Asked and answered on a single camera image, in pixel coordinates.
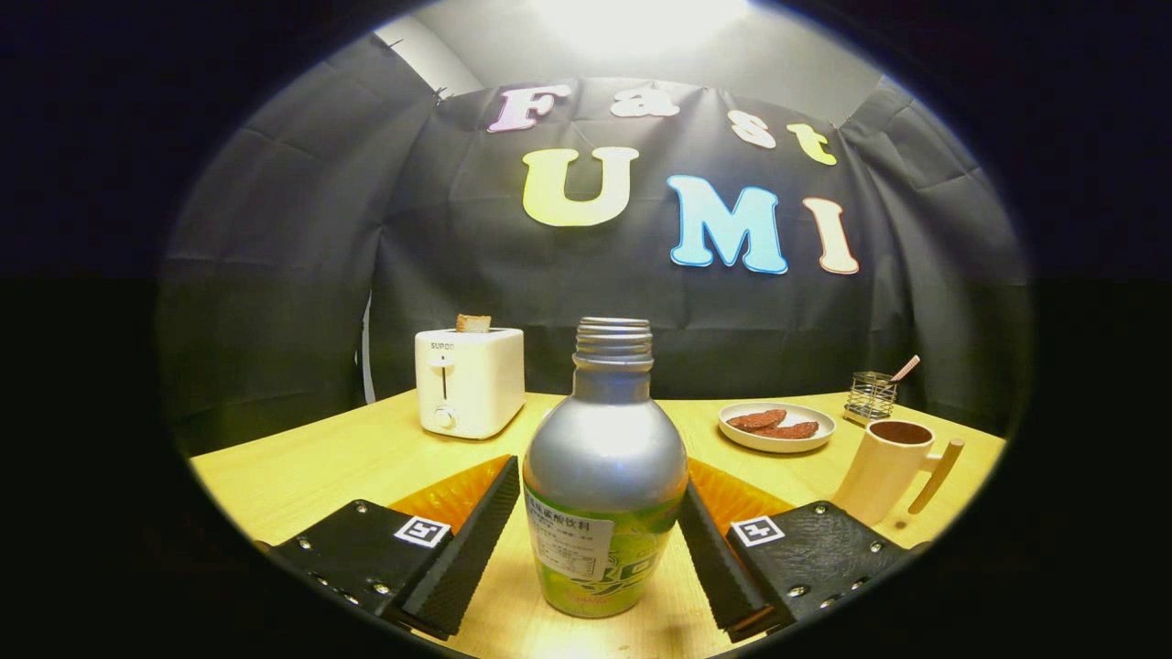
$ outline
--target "letter u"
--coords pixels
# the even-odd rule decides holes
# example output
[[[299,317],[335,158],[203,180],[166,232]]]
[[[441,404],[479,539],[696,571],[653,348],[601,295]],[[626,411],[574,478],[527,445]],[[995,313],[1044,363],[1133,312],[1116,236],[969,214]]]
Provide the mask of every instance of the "letter u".
[[[602,190],[588,202],[566,198],[566,171],[578,159],[577,149],[543,149],[525,154],[529,165],[522,199],[530,217],[550,226],[592,226],[618,217],[631,202],[631,161],[639,151],[600,147],[591,152],[602,161]]]

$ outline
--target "metal wire basket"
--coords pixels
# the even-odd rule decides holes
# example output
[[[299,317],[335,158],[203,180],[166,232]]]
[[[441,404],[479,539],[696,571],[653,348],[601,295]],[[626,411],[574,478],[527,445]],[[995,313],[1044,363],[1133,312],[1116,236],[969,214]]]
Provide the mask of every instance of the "metal wire basket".
[[[843,419],[859,426],[887,419],[895,406],[898,382],[891,381],[891,375],[874,371],[860,371],[854,374],[851,392],[846,396]]]

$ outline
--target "toaster knob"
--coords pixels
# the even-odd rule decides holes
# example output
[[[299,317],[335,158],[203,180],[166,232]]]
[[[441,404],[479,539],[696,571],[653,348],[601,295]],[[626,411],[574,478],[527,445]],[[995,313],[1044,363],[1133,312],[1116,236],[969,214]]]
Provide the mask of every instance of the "toaster knob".
[[[434,419],[441,428],[451,428],[456,424],[456,410],[448,406],[437,407]]]

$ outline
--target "table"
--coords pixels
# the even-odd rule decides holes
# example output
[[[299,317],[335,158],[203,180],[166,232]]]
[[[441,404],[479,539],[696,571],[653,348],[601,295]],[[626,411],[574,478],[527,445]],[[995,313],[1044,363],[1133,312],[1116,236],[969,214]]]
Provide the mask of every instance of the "table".
[[[462,440],[423,430],[414,390],[294,428],[195,457],[191,464],[224,512],[251,539],[285,542],[355,498],[389,504],[435,481],[503,454],[524,460],[545,413],[564,396],[526,394],[518,415],[497,436]],[[740,400],[657,401],[675,422],[688,455],[743,478],[795,505],[829,500],[846,473],[863,428],[841,417],[846,393],[755,399],[818,409],[838,423],[830,442],[806,454],[765,454],[721,434],[717,413]],[[966,442],[952,474],[919,515],[907,507],[928,474],[921,473],[904,500],[873,526],[911,548],[935,538],[977,491],[1004,441],[950,421],[895,406],[893,419],[931,427],[934,453],[953,437]],[[432,637],[423,636],[440,643]],[[676,529],[647,595],[620,616],[585,620],[547,605],[538,589],[523,497],[509,523],[458,634],[443,641],[483,658],[710,657],[731,644],[716,627],[683,535]]]

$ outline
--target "mug handle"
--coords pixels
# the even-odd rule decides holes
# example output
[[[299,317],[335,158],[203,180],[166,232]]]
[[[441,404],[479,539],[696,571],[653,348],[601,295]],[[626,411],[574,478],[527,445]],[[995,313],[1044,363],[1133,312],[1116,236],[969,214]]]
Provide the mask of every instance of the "mug handle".
[[[927,483],[925,483],[924,489],[920,491],[920,496],[915,497],[912,505],[907,508],[908,512],[915,515],[917,512],[924,510],[924,507],[932,501],[932,496],[936,494],[936,490],[940,489],[940,484],[945,482],[945,478],[948,477],[948,473],[952,471],[953,464],[956,464],[956,458],[960,457],[962,448],[965,448],[965,440],[954,439],[948,442],[943,454],[929,455],[927,457],[925,467],[929,467],[932,463],[935,463],[935,467],[932,469],[932,477],[928,478]]]

